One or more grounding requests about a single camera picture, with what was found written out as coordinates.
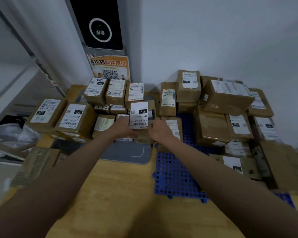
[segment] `wooden table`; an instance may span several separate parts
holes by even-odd
[[[49,148],[52,141],[44,136],[38,146]],[[155,163],[155,148],[147,165],[98,161],[47,237],[243,237],[211,201],[155,195]],[[10,189],[6,199],[14,193]],[[292,199],[298,210],[298,195]]]

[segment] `qr code on poster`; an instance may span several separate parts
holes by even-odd
[[[118,79],[118,72],[116,70],[102,69],[104,78]]]

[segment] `human arm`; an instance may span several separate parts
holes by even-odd
[[[298,237],[298,212],[253,180],[184,144],[162,118],[148,127],[246,237]]]
[[[106,148],[117,138],[136,137],[128,125],[128,117],[119,117],[99,137],[16,192],[0,207],[0,237],[45,237]]]

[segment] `hand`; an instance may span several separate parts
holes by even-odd
[[[170,127],[167,125],[167,122],[164,117],[161,117],[161,119],[156,117],[153,122],[153,126],[149,125],[147,127],[147,130],[149,132],[150,137],[159,143],[162,143],[167,139],[174,138],[174,135]]]
[[[113,125],[106,130],[114,139],[126,137],[137,138],[137,134],[129,127],[129,117],[120,116]]]

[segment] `qr code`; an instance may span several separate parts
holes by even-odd
[[[118,79],[118,72],[116,70],[102,69],[105,78]]]

